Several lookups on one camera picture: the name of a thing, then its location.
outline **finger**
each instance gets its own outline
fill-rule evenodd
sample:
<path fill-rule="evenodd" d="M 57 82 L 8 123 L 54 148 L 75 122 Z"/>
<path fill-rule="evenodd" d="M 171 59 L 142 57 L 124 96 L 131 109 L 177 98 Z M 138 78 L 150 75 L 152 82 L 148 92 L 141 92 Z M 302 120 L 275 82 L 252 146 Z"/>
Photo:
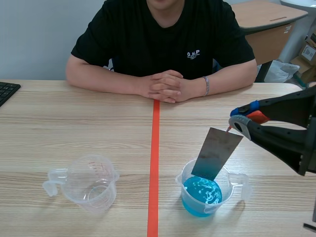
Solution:
<path fill-rule="evenodd" d="M 163 73 L 157 73 L 157 74 L 152 75 L 151 80 L 158 80 L 161 78 L 173 78 L 173 79 L 181 78 L 182 79 L 183 76 L 179 72 L 169 70 Z"/>
<path fill-rule="evenodd" d="M 172 98 L 181 95 L 181 92 L 178 90 L 168 90 L 167 89 L 167 90 L 159 90 L 158 92 L 162 95 L 167 95 L 167 96 L 172 97 Z"/>
<path fill-rule="evenodd" d="M 167 103 L 175 103 L 176 100 L 173 98 L 169 98 L 165 95 L 162 94 L 158 94 L 158 93 L 150 93 L 149 94 L 149 98 L 151 99 L 155 99 L 155 100 L 159 100 L 159 101 L 163 101 L 163 102 L 167 102 Z"/>
<path fill-rule="evenodd" d="M 163 73 L 157 73 L 152 75 L 151 80 L 159 80 L 162 78 Z"/>
<path fill-rule="evenodd" d="M 163 101 L 164 99 L 168 98 L 168 96 L 159 94 L 159 93 L 149 93 L 148 96 L 151 99 L 160 100 L 160 101 Z"/>
<path fill-rule="evenodd" d="M 171 99 L 171 98 L 166 98 L 163 100 L 163 102 L 170 103 L 170 104 L 176 103 L 176 101 L 174 99 Z"/>
<path fill-rule="evenodd" d="M 166 90 L 166 89 L 170 89 L 170 90 L 179 90 L 180 87 L 176 87 L 176 86 L 171 86 L 171 85 L 167 85 L 167 84 L 163 84 L 163 83 L 158 83 L 158 84 L 153 84 L 150 86 L 150 90 Z"/>
<path fill-rule="evenodd" d="M 169 70 L 169 71 L 166 71 L 165 73 L 170 74 L 170 75 L 175 76 L 175 77 L 178 77 L 178 78 L 183 78 L 181 73 L 174 71 L 174 70 Z"/>
<path fill-rule="evenodd" d="M 180 87 L 180 82 L 178 81 L 179 78 L 177 79 L 176 77 L 168 75 L 168 74 L 163 75 L 163 76 L 164 77 L 161 79 L 153 79 L 155 80 L 155 84 L 163 83 L 163 84 L 167 84 L 167 85 L 171 85 L 175 87 Z"/>

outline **orange tape strip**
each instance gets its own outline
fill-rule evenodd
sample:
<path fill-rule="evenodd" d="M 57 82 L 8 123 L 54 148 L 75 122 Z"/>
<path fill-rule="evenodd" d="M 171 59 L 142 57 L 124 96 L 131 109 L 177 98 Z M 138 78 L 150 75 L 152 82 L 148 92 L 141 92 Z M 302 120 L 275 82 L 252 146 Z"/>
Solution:
<path fill-rule="evenodd" d="M 160 103 L 154 101 L 150 157 L 147 237 L 158 237 Z"/>

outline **black keyboard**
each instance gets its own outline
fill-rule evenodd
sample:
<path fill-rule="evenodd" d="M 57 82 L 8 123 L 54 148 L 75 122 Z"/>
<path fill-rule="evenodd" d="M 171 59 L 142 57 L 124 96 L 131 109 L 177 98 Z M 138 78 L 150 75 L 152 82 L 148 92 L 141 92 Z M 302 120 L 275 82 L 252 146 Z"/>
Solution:
<path fill-rule="evenodd" d="M 0 82 L 0 107 L 20 88 L 18 84 Z"/>

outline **desk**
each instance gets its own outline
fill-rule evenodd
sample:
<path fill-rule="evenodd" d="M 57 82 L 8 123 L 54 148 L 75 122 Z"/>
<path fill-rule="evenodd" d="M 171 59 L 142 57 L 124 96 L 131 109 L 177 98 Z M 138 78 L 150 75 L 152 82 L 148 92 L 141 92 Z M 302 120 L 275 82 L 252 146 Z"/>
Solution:
<path fill-rule="evenodd" d="M 64 81 L 8 82 L 22 88 L 0 108 L 0 236 L 146 237 L 153 102 Z M 210 126 L 227 128 L 233 108 L 296 90 L 291 84 L 255 84 L 161 104 L 160 237 L 311 235 L 302 224 L 312 224 L 316 176 L 296 175 L 246 139 L 227 163 L 231 172 L 249 175 L 254 195 L 245 205 L 237 204 L 238 190 L 213 220 L 195 218 L 183 209 L 174 180 L 197 156 Z M 116 201 L 102 215 L 86 213 L 61 194 L 50 198 L 41 187 L 48 170 L 91 153 L 110 158 L 120 173 Z"/>
<path fill-rule="evenodd" d="M 278 59 L 294 27 L 283 29 L 282 26 L 293 23 L 308 13 L 263 0 L 233 4 L 232 9 L 254 50 L 258 65 L 262 64 L 256 82 L 263 82 L 272 61 Z"/>

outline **measuring cup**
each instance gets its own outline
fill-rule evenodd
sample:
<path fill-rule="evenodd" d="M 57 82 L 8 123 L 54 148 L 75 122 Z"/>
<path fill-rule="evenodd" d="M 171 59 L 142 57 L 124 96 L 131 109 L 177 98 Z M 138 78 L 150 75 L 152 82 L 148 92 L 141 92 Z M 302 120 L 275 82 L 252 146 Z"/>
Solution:
<path fill-rule="evenodd" d="M 58 194 L 56 185 L 59 184 L 68 200 L 89 212 L 99 213 L 113 204 L 119 174 L 110 160 L 89 155 L 75 160 L 67 169 L 49 171 L 48 179 L 43 183 L 43 188 L 50 197 Z"/>
<path fill-rule="evenodd" d="M 206 204 L 192 197 L 185 189 L 183 184 L 187 179 L 193 177 L 191 172 L 196 160 L 197 159 L 194 159 L 188 162 L 184 166 L 181 174 L 176 177 L 176 182 L 181 185 L 181 198 L 183 206 L 188 212 L 198 217 L 207 217 L 211 214 L 214 214 L 221 205 L 231 198 L 234 189 L 239 186 L 242 186 L 241 199 L 249 200 L 252 193 L 252 187 L 248 183 L 248 176 L 245 174 L 230 173 L 226 167 L 223 167 L 215 178 L 215 182 L 218 184 L 222 192 L 222 201 L 220 203 Z"/>

